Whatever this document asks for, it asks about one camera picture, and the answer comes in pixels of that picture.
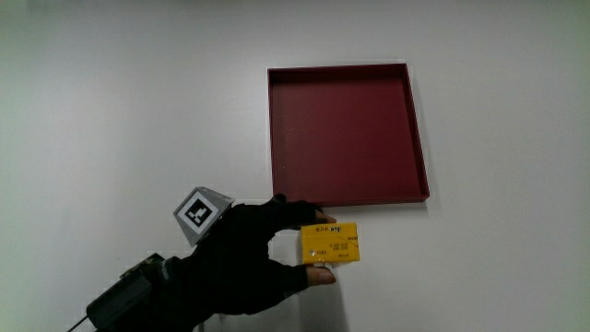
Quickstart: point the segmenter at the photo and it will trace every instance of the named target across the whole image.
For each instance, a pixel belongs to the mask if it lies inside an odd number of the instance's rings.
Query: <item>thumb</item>
[[[329,285],[336,282],[336,277],[327,267],[305,267],[307,271],[307,283],[311,286]]]

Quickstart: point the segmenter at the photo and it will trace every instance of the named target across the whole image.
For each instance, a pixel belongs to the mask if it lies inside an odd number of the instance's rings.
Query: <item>fingertip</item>
[[[321,220],[325,223],[336,223],[336,218],[326,215],[324,212],[315,210],[316,220]]]
[[[306,267],[307,282],[311,286],[330,285],[336,282],[336,277],[327,267]]]

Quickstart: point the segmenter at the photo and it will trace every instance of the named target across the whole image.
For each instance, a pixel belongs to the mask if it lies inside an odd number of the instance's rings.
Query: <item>hand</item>
[[[277,231],[333,223],[314,205],[274,196],[262,206],[232,207],[195,252],[173,257],[172,282],[155,287],[148,304],[120,319],[114,331],[189,332],[212,314],[255,314],[310,286],[336,282],[325,267],[284,266],[268,257]]]
[[[203,283],[195,297],[213,313],[255,314],[309,286],[336,282],[326,267],[284,266],[268,256],[268,242],[277,231],[334,222],[320,208],[287,203],[283,195],[262,206],[233,207],[190,257]]]

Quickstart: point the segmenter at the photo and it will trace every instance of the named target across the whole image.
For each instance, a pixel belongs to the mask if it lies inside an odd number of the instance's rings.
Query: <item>black cable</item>
[[[77,322],[77,323],[74,325],[74,327],[72,327],[72,328],[68,329],[68,330],[67,330],[67,332],[72,332],[72,331],[74,331],[74,329],[75,329],[77,326],[79,326],[80,324],[82,324],[82,322],[84,322],[84,321],[86,320],[86,318],[88,318],[88,315],[85,315],[85,316],[84,316],[84,318],[80,319],[80,321],[79,321],[79,322]]]

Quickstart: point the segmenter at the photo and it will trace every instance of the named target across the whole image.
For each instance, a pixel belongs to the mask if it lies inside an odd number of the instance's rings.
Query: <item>red tray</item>
[[[323,207],[429,196],[406,64],[268,70],[273,189]]]

